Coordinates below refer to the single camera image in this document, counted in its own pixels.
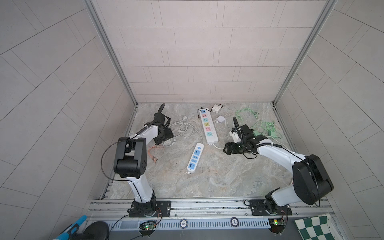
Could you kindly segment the small blue-socket power strip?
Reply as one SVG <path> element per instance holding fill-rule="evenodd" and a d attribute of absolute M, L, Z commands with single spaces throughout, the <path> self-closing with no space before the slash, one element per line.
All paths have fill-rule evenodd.
<path fill-rule="evenodd" d="M 187 171 L 188 174 L 192 174 L 196 171 L 197 166 L 199 164 L 200 158 L 202 156 L 202 152 L 204 150 L 205 145 L 201 143 L 197 143 L 195 146 L 195 149 L 193 151 L 193 154 L 189 160 L 189 163 L 187 165 Z"/>

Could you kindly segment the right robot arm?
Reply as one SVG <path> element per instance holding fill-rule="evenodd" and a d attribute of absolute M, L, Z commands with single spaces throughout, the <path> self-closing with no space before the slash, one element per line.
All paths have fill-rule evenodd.
<path fill-rule="evenodd" d="M 292 152 L 264 135 L 255 135 L 254 130 L 247 125 L 239 126 L 238 122 L 234 124 L 229 131 L 233 141 L 226 143 L 224 153 L 229 156 L 241 154 L 247 159 L 264 156 L 293 175 L 292 184 L 269 192 L 263 202 L 244 200 L 247 207 L 275 216 L 283 214 L 283 208 L 297 202 L 320 206 L 321 198 L 334 190 L 331 178 L 318 156 Z"/>

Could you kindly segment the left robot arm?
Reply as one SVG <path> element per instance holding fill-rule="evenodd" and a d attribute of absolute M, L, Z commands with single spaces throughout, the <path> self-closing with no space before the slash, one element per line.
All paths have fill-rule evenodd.
<path fill-rule="evenodd" d="M 120 182 L 128 182 L 135 199 L 128 209 L 129 216 L 152 217 L 157 213 L 156 195 L 150 187 L 145 171 L 147 169 L 147 144 L 155 141 L 158 146 L 174 135 L 169 128 L 171 118 L 158 112 L 154 119 L 131 137 L 121 137 L 114 144 L 117 146 L 113 164 L 114 173 Z"/>

